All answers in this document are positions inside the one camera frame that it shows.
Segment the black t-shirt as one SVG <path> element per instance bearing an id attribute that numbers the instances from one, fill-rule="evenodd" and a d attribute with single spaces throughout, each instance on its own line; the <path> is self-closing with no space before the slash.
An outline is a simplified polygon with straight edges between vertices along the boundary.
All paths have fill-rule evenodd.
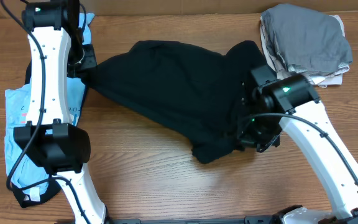
<path id="1" fill-rule="evenodd" d="M 186 137 L 207 164 L 235 150 L 239 118 L 248 112 L 248 73 L 266 61 L 245 40 L 225 55 L 174 41 L 137 42 L 100 63 L 81 81 L 106 98 Z"/>

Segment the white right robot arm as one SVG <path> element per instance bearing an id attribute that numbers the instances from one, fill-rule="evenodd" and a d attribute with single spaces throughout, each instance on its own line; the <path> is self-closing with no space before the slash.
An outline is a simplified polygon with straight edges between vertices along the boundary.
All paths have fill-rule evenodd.
<path id="1" fill-rule="evenodd" d="M 246 116 L 237 138 L 258 152 L 280 144 L 287 133 L 309 162 L 331 204 L 331 211 L 301 205 L 283 209 L 271 223 L 358 223 L 358 163 L 327 115 L 314 87 L 302 75 L 283 80 L 268 65 L 251 70 L 243 83 Z"/>

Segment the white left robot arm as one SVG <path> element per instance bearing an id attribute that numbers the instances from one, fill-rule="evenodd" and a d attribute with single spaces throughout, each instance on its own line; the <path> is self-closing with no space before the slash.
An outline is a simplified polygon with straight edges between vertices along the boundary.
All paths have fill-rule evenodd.
<path id="1" fill-rule="evenodd" d="M 25 126 L 14 140 L 66 195 L 75 223 L 108 223 L 108 210 L 90 176 L 88 133 L 71 121 L 67 78 L 96 66 L 92 45 L 83 45 L 79 1 L 28 2 L 19 25 L 31 48 L 31 94 Z"/>

